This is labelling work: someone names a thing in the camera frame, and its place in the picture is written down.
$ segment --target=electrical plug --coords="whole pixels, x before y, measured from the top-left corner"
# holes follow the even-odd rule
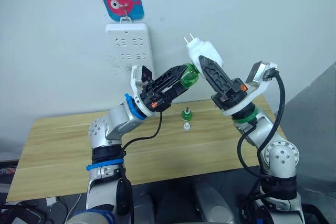
[[[209,41],[202,41],[198,37],[194,38],[191,33],[189,34],[192,38],[192,41],[188,42],[188,40],[184,37],[184,40],[187,42],[189,58],[203,77],[204,75],[202,72],[201,63],[199,61],[200,56],[204,56],[215,61],[218,65],[220,65],[220,67],[223,66],[222,58]]]

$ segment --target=fish eye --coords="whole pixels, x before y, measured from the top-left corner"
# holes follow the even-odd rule
[[[120,5],[119,5],[118,1],[112,0],[111,1],[111,6],[112,6],[113,9],[118,9]]]

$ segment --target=wall socket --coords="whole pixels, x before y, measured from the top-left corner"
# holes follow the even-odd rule
[[[115,23],[106,26],[112,56],[118,59],[122,73],[131,78],[133,65],[144,65],[155,71],[148,27],[144,23]]]

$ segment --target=orange clip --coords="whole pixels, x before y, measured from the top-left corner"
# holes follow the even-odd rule
[[[241,85],[240,85],[240,90],[242,90],[242,91],[246,91],[246,90],[247,90],[247,87],[246,87],[244,84],[241,84]]]

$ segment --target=cable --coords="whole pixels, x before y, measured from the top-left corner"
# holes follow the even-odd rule
[[[132,185],[131,182],[126,178],[126,174],[125,174],[125,170],[121,165],[121,175],[122,175],[122,179],[125,182],[126,185],[126,189],[129,193],[130,196],[130,204],[131,204],[131,212],[130,212],[130,216],[131,216],[131,224],[134,224],[134,204],[133,204],[133,189],[132,189]]]
[[[46,223],[47,221],[50,221],[52,224],[54,224],[54,221],[52,219],[46,219],[44,223]]]
[[[280,102],[279,102],[279,110],[277,117],[274,121],[273,127],[271,131],[269,132],[268,136],[266,137],[265,141],[260,145],[257,151],[257,157],[260,165],[260,170],[263,172],[264,171],[264,165],[263,161],[261,160],[261,151],[266,147],[266,145],[269,143],[269,141],[272,139],[274,134],[277,132],[277,129],[280,125],[280,121],[282,118],[283,111],[285,110],[285,86],[283,85],[283,81],[279,75],[279,71],[274,70],[274,77],[276,78],[278,85],[279,85],[279,90],[280,90]]]
[[[124,147],[121,149],[121,153],[123,153],[123,152],[125,151],[125,149],[127,148],[127,146],[129,146],[130,144],[132,144],[132,143],[134,143],[134,142],[136,142],[136,141],[139,141],[139,140],[146,140],[146,139],[151,139],[151,138],[156,137],[157,134],[158,134],[159,131],[160,131],[161,123],[162,123],[162,112],[160,112],[159,125],[158,125],[157,130],[156,130],[156,132],[154,133],[154,135],[152,135],[152,136],[145,136],[145,137],[137,137],[137,138],[132,139],[131,141],[129,141],[128,143],[126,143],[126,145],[124,145]]]
[[[269,191],[268,193],[265,193],[264,195],[259,195],[259,196],[256,196],[256,197],[251,197],[251,198],[245,200],[243,202],[243,205],[239,208],[239,218],[240,218],[241,223],[252,223],[251,222],[251,217],[249,216],[249,212],[246,211],[246,207],[247,207],[248,203],[250,203],[252,201],[255,201],[255,200],[271,197],[272,196],[271,194],[272,194],[272,192]]]
[[[162,112],[160,112],[160,120],[159,120],[159,124],[158,124],[158,127],[157,127],[157,130],[156,132],[151,135],[151,136],[145,136],[145,137],[137,137],[137,138],[134,138],[132,139],[131,141],[129,141],[128,143],[126,143],[126,145],[123,146],[123,148],[121,149],[121,153],[120,153],[120,156],[123,155],[125,149],[132,143],[136,142],[136,141],[139,141],[139,140],[146,140],[146,139],[151,139],[151,138],[154,138],[158,135],[159,131],[160,131],[160,128],[161,128],[161,124],[162,124]],[[124,168],[122,167],[121,165],[121,175],[122,175],[122,178],[123,180],[125,181],[125,184],[126,184],[126,189],[129,193],[129,196],[130,196],[130,204],[131,204],[131,212],[130,212],[130,216],[131,216],[131,224],[134,224],[134,204],[133,204],[133,190],[132,190],[132,185],[131,185],[131,182],[129,182],[129,180],[126,178],[126,174],[125,174],[125,171],[124,171]]]
[[[257,189],[257,186],[259,185],[261,181],[261,178],[258,178],[256,182],[254,183],[253,187],[251,188],[250,192],[247,194],[245,200],[248,200],[250,197],[252,197],[254,191]]]
[[[82,197],[82,195],[83,195],[83,194],[80,194],[80,195],[79,195],[79,197],[78,197],[76,203],[73,205],[73,207],[72,207],[72,208],[70,209],[70,211],[68,212],[68,214],[67,214],[67,216],[66,216],[66,218],[65,218],[65,223],[67,223],[70,214],[72,213],[72,211],[73,211],[73,210],[75,209],[75,207],[77,206],[77,204],[78,204],[80,198]]]
[[[253,127],[252,128],[250,128],[247,132],[245,132],[241,137],[240,137],[240,139],[239,139],[239,141],[238,141],[238,144],[237,144],[237,155],[238,155],[238,159],[239,159],[239,161],[240,161],[240,163],[241,163],[241,165],[243,166],[243,168],[246,170],[246,171],[248,171],[250,174],[252,174],[253,176],[256,176],[256,177],[258,177],[258,178],[269,178],[269,179],[272,179],[272,177],[271,176],[269,176],[269,175],[263,175],[263,174],[256,174],[256,173],[254,173],[247,165],[246,165],[246,163],[245,163],[245,161],[244,161],[244,159],[243,159],[243,157],[242,157],[242,149],[241,149],[241,145],[242,145],[242,143],[243,143],[243,140],[252,132],[252,131],[254,131],[255,129],[257,128],[257,125],[255,124],[255,125],[253,125]]]
[[[25,205],[25,204],[17,204],[17,205],[6,205],[1,204],[0,205],[0,215],[2,212],[2,209],[15,209],[15,208],[21,208],[21,209],[30,209],[35,211],[36,215],[39,215],[41,219],[46,220],[46,214],[42,212],[41,210],[37,209],[35,206]]]
[[[64,217],[64,221],[63,221],[63,223],[65,223],[65,222],[66,222],[66,218],[67,218],[68,213],[69,213],[69,209],[68,209],[67,204],[65,204],[65,203],[61,200],[60,197],[58,197],[58,201],[62,203],[62,205],[65,207],[65,210],[66,210],[66,214],[65,214],[65,217]]]

